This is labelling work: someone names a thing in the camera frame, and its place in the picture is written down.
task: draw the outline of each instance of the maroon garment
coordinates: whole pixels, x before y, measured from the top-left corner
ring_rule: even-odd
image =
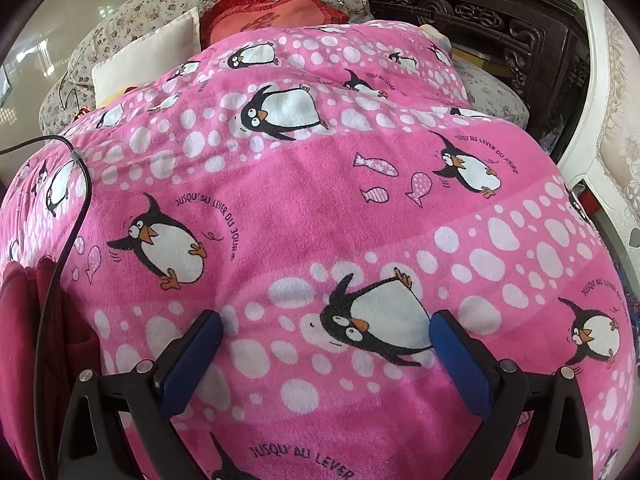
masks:
[[[35,343],[40,305],[54,268],[47,257],[36,269],[11,262],[0,287],[0,426],[33,480],[41,478],[33,425]],[[86,368],[100,369],[100,346],[69,295],[60,288],[55,295],[46,345],[45,428],[49,449],[57,454],[76,377]]]

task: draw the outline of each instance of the black cable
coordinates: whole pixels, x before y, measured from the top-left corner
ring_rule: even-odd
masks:
[[[25,140],[24,142],[18,144],[17,146],[13,146],[11,148],[7,148],[5,150],[0,150],[0,156],[5,155],[6,153],[14,152],[15,150],[19,150],[25,146],[29,146],[30,144],[34,144],[35,142],[41,142],[42,140],[59,140],[68,147],[71,152],[71,158],[74,162],[80,167],[82,170],[82,174],[85,180],[86,192],[84,195],[84,202],[82,202],[82,207],[80,208],[80,212],[78,213],[78,217],[76,218],[76,222],[71,228],[71,232],[69,233],[68,238],[66,239],[65,245],[62,248],[62,252],[60,253],[60,257],[58,262],[56,263],[56,267],[53,270],[53,275],[51,277],[51,281],[49,282],[49,288],[47,289],[47,295],[44,299],[44,305],[42,306],[42,311],[40,313],[40,323],[38,325],[38,336],[36,338],[36,353],[35,353],[35,364],[33,369],[33,423],[35,428],[35,436],[36,436],[36,448],[38,450],[38,460],[40,461],[40,469],[42,471],[42,479],[43,480],[55,480],[56,478],[56,465],[52,462],[57,453],[51,454],[50,450],[47,449],[47,441],[44,437],[44,403],[43,403],[43,393],[44,393],[44,351],[45,351],[45,341],[47,330],[49,328],[49,318],[51,315],[51,304],[54,299],[54,293],[56,286],[60,282],[60,275],[62,274],[62,270],[65,267],[66,260],[71,253],[71,249],[74,246],[74,242],[76,241],[76,237],[82,227],[82,223],[84,222],[84,218],[89,210],[89,206],[91,204],[91,195],[92,195],[92,185],[91,185],[91,175],[89,174],[89,170],[82,160],[82,154],[79,150],[76,150],[69,140],[65,139],[65,137],[52,135],[52,136],[41,136],[35,139]]]

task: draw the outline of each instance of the blue gripper pad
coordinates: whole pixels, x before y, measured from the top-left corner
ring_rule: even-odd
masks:
[[[223,325],[220,315],[208,311],[207,315],[203,313],[200,316],[202,319],[198,318],[182,337],[183,340],[189,340],[184,348],[181,348],[182,351],[174,365],[164,375],[162,383],[156,384],[161,393],[160,413],[167,419],[180,415],[186,409],[222,342]],[[170,345],[173,343],[180,344],[181,341],[174,340]]]
[[[487,420],[494,405],[491,382],[455,330],[438,312],[431,317],[429,336],[466,408]]]

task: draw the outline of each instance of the blanket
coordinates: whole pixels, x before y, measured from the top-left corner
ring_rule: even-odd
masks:
[[[431,349],[443,308],[498,359],[572,366],[596,478],[610,469],[635,359],[620,281],[548,156],[465,98],[413,25],[264,28],[63,132],[94,183],[63,287],[104,373],[205,308],[224,320],[172,421],[207,475],[442,478],[479,424]],[[2,204],[0,265],[58,254],[84,193],[66,148],[33,155]]]

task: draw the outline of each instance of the penguin eye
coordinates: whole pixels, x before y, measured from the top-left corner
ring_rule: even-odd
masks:
[[[358,332],[353,326],[350,326],[346,330],[347,337],[352,341],[362,341],[362,334]]]
[[[334,320],[334,323],[337,323],[340,326],[349,326],[349,320],[345,317],[334,316],[332,319]]]

